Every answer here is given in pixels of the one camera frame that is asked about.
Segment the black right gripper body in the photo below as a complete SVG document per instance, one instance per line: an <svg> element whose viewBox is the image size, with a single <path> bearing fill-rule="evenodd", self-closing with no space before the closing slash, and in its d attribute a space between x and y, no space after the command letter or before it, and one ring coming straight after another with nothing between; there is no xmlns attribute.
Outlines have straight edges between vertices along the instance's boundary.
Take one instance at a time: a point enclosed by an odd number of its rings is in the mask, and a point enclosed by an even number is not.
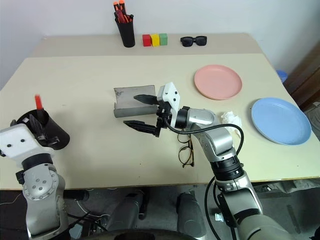
<svg viewBox="0 0 320 240"><path fill-rule="evenodd" d="M156 128L157 129L166 129L172 119L172 113L171 113L171 105L169 102L161 102L158 106L156 115L157 115L157 121L156 121Z"/></svg>

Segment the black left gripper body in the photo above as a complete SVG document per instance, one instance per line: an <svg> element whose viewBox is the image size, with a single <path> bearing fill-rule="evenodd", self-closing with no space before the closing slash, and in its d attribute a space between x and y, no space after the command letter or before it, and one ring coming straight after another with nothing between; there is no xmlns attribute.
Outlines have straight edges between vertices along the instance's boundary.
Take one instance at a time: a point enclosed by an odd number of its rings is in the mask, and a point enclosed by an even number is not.
<svg viewBox="0 0 320 240"><path fill-rule="evenodd" d="M48 148L60 147L60 139L58 136L49 137L46 134L42 133L42 134L35 134L35 139L43 147L48 147Z"/></svg>

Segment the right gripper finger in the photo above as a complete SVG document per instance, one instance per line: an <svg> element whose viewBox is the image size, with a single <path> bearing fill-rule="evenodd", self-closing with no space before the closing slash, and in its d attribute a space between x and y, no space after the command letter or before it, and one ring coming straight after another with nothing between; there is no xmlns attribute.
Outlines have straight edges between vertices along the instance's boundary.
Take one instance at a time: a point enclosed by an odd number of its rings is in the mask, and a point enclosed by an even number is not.
<svg viewBox="0 0 320 240"><path fill-rule="evenodd" d="M155 137L160 136L161 129L154 125L146 124L139 120L124 120L123 123L128 127L142 133L152 134Z"/></svg>
<svg viewBox="0 0 320 240"><path fill-rule="evenodd" d="M147 104L147 105L158 105L157 97L149 94L138 94L133 97L135 100Z"/></svg>

